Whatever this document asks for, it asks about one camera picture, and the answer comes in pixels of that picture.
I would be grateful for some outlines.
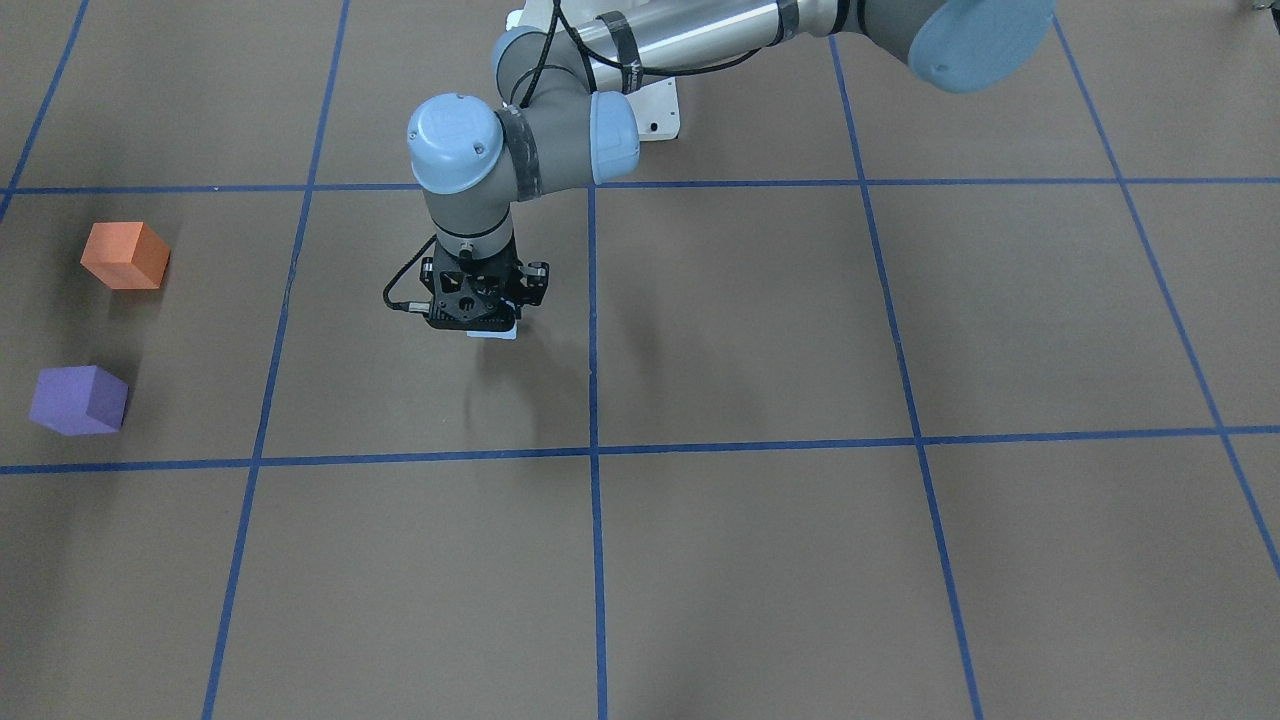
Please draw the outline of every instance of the light blue object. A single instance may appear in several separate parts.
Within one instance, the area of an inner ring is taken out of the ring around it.
[[[1004,79],[1039,47],[1056,0],[951,0],[924,23],[908,64],[948,92],[974,92]]]
[[[520,26],[508,29],[507,32],[502,33],[498,37],[498,42],[495,42],[493,46],[493,56],[489,60],[489,64],[493,67],[494,74],[498,73],[498,63],[502,61],[502,54],[506,53],[508,47],[511,47],[511,44],[531,32],[543,32],[543,31],[538,29],[536,27]]]
[[[436,195],[475,187],[502,156],[502,123],[479,97],[436,95],[408,119],[408,152],[419,184]]]
[[[591,96],[591,177],[595,183],[622,177],[640,164],[640,132],[631,102],[621,92]]]

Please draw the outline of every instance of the white mounting plate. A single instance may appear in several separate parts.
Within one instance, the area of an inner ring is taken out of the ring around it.
[[[625,10],[643,4],[636,0],[564,0],[562,8],[568,22],[579,24],[590,22],[608,10]],[[527,0],[524,10],[512,10],[507,15],[507,29],[521,24],[549,27],[550,0]],[[676,78],[645,86],[627,95],[627,100],[636,114],[636,131],[640,132],[643,142],[675,140],[680,135],[680,96],[676,94]]]

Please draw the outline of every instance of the cube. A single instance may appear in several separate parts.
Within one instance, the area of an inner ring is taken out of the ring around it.
[[[169,246],[146,223],[93,223],[81,265],[111,290],[159,290]]]
[[[31,401],[32,421],[64,436],[119,432],[129,386],[99,368],[49,368],[40,372]]]

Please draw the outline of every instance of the wire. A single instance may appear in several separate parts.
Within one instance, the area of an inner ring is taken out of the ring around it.
[[[431,240],[426,241],[426,245],[424,245],[422,249],[419,250],[417,254],[413,255],[413,258],[408,263],[406,263],[404,266],[401,268],[398,273],[396,273],[396,277],[392,278],[392,282],[387,283],[387,287],[383,288],[383,302],[385,302],[388,307],[390,307],[392,310],[398,310],[401,313],[412,313],[412,310],[410,310],[410,306],[413,305],[413,302],[392,302],[392,288],[396,287],[396,283],[401,282],[401,279],[404,277],[404,273],[407,273],[410,268],[412,268],[419,260],[422,259],[424,255],[426,255],[426,251],[430,250],[431,245],[434,243],[435,243],[435,236],[433,234]]]
[[[582,40],[582,36],[579,35],[577,28],[575,28],[568,22],[568,18],[564,15],[564,9],[561,8],[561,0],[552,0],[552,27],[547,31],[547,41],[543,42],[543,54],[538,59],[538,65],[534,68],[534,77],[529,82],[529,88],[525,91],[525,99],[520,101],[520,106],[521,108],[529,108],[529,104],[534,99],[534,88],[538,87],[538,78],[543,74],[543,69],[547,67],[547,58],[548,58],[548,55],[550,55],[550,50],[552,50],[552,40],[554,40],[556,31],[558,29],[559,26],[564,27],[564,32],[568,35],[570,40],[573,41],[573,45],[577,47],[579,53],[586,55],[588,58],[591,58],[593,60],[595,60],[596,63],[600,63],[602,65],[613,68],[616,70],[628,70],[630,69],[630,68],[622,65],[622,63],[618,63],[617,60],[611,60],[609,58],[605,58],[604,55],[600,55],[595,50],[591,50],[591,47]],[[732,60],[727,60],[724,63],[719,63],[719,64],[709,65],[709,67],[704,67],[704,68],[645,68],[645,67],[641,67],[640,70],[644,74],[653,76],[653,77],[692,77],[692,76],[701,76],[701,74],[707,74],[707,73],[714,73],[714,72],[719,72],[719,70],[727,70],[730,68],[735,68],[737,65],[741,65],[742,63],[745,63],[745,61],[750,60],[751,58],[754,58],[755,54],[759,53],[759,51],[760,51],[760,47],[756,47],[755,50],[751,50],[750,53],[745,53],[742,55],[739,55],[737,58],[735,58]]]

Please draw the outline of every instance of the floor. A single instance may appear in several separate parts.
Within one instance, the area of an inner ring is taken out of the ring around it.
[[[681,81],[508,343],[378,295],[513,4],[0,0],[0,717],[1280,717],[1268,17]],[[26,419],[82,364],[119,434]]]

